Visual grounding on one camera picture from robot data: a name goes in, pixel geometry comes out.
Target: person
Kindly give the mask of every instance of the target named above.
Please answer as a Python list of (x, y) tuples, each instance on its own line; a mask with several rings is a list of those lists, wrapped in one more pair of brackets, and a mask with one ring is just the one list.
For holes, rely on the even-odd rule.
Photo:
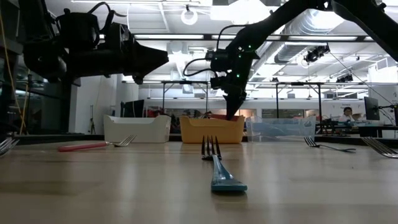
[(345, 107), (343, 110), (343, 115), (339, 118), (339, 121), (346, 122), (348, 120), (354, 121), (354, 118), (352, 117), (353, 114), (353, 109), (351, 109), (349, 106)]

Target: ceiling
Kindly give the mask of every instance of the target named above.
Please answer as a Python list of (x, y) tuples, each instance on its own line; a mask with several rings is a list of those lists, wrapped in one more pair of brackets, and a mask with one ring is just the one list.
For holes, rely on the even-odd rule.
[[(239, 0), (243, 6), (245, 1), (258, 0)], [(183, 4), (168, 5), (162, 3), (156, 4), (111, 4), (111, 8), (120, 14), (129, 15), (128, 21), (126, 18), (115, 17), (114, 22), (129, 24), (130, 30), (133, 34), (217, 34), (219, 31), (228, 25), (233, 24), (231, 20), (212, 20), (215, 10), (224, 10), (229, 6), (211, 6), (212, 0), (200, 1), (201, 6), (192, 4), (190, 9), (196, 10), (198, 13), (198, 20), (193, 25), (186, 25), (182, 22), (181, 14), (185, 10)], [(71, 0), (47, 0), (47, 7), (49, 11), (56, 16), (63, 14), (64, 8), (69, 8), (72, 12), (87, 12), (95, 3), (77, 3)], [(275, 10), (276, 7), (264, 7), (261, 10), (266, 14), (269, 10)], [(95, 14), (98, 16), (100, 25), (104, 24), (108, 11), (105, 7), (100, 7)], [(388, 7), (386, 13), (394, 20), (398, 21), (398, 5)], [(228, 29), (226, 33), (235, 34), (237, 29)], [(356, 24), (348, 21), (343, 21), (341, 24), (330, 29), (327, 34), (332, 35), (366, 35), (364, 31)], [(167, 50), (168, 44), (174, 42), (183, 42), (188, 49), (195, 48), (196, 50), (188, 50), (194, 53), (191, 57), (185, 57), (182, 65), (185, 65), (191, 58), (202, 58), (204, 53), (197, 50), (198, 47), (203, 49), (215, 49), (216, 42), (209, 40), (141, 40), (142, 45), (153, 47), (156, 49)], [(220, 47), (225, 48), (229, 41), (221, 41)], [(257, 52), (261, 57), (266, 57), (270, 50), (270, 44), (264, 44)], [(325, 55), (324, 58), (313, 63), (307, 68), (306, 64), (302, 63), (302, 58), (307, 54), (307, 50), (311, 46), (304, 47), (302, 51), (295, 55), (288, 64), (279, 65), (274, 71), (270, 69), (270, 65), (265, 65), (264, 62), (256, 65), (254, 63), (253, 70), (255, 75), (251, 78), (253, 82), (268, 82), (273, 77), (277, 77), (280, 82), (296, 82), (310, 79), (311, 82), (335, 82), (337, 77), (347, 73), (346, 67), (352, 69), (352, 72), (359, 77), (360, 80), (366, 80), (368, 67), (373, 66), (377, 61), (384, 59), (387, 54), (376, 43), (330, 43), (332, 54)], [(181, 62), (174, 60), (165, 64), (164, 66), (154, 70), (147, 78), (151, 80), (164, 80), (170, 77), (173, 71), (178, 71), (178, 65), (181, 67)], [(201, 70), (209, 67), (209, 62), (194, 63), (189, 70)], [(354, 77), (354, 82), (359, 82), (358, 78)]]

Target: desk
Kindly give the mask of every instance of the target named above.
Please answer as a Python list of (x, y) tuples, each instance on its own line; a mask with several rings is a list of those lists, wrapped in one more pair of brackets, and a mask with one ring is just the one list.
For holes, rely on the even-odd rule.
[(361, 137), (383, 138), (382, 130), (398, 130), (397, 126), (360, 126), (359, 135)]

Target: clear plastic bin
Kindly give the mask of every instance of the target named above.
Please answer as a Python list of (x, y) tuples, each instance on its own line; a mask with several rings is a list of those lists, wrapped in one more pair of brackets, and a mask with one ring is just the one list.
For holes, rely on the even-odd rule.
[(303, 137), (315, 137), (317, 118), (246, 118), (249, 142), (304, 142)]

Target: yellow bin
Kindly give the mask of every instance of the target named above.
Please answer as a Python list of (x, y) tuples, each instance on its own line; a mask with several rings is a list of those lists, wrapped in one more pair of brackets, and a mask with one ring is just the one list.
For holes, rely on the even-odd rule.
[(182, 142), (201, 143), (203, 136), (217, 136), (220, 144), (238, 144), (242, 141), (244, 116), (236, 121), (222, 119), (190, 119), (180, 117)]

